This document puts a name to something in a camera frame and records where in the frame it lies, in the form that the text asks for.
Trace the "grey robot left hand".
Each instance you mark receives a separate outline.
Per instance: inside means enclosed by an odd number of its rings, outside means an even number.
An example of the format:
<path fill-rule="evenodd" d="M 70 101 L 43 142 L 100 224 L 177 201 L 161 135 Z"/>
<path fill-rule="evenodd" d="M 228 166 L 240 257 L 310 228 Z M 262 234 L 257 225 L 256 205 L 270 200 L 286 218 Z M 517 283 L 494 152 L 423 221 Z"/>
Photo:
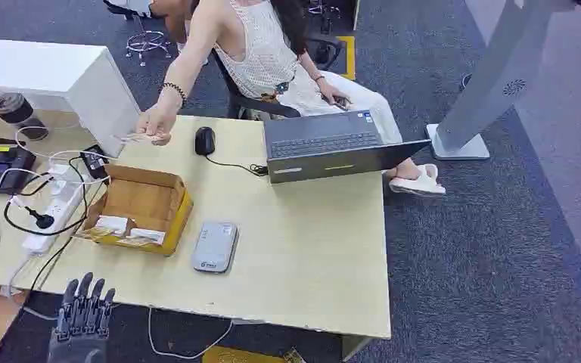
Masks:
<path fill-rule="evenodd" d="M 116 291 L 110 288 L 102 296 L 104 284 L 103 278 L 93 281 L 88 272 L 67 285 L 48 343 L 48 363 L 106 362 Z"/>

